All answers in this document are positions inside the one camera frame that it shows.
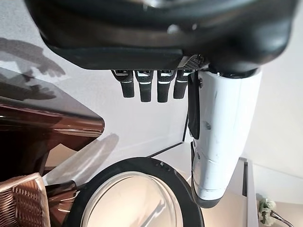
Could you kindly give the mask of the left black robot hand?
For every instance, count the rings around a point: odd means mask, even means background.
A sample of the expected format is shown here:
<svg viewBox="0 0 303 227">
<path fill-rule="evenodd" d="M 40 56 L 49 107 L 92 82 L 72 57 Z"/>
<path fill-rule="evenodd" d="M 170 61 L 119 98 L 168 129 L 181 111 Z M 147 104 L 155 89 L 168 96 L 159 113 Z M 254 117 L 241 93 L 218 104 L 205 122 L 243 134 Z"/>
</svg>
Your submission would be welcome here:
<svg viewBox="0 0 303 227">
<path fill-rule="evenodd" d="M 88 70 L 186 77 L 192 194 L 212 208 L 243 152 L 260 66 L 289 43 L 297 0 L 27 0 L 44 43 Z"/>
</svg>

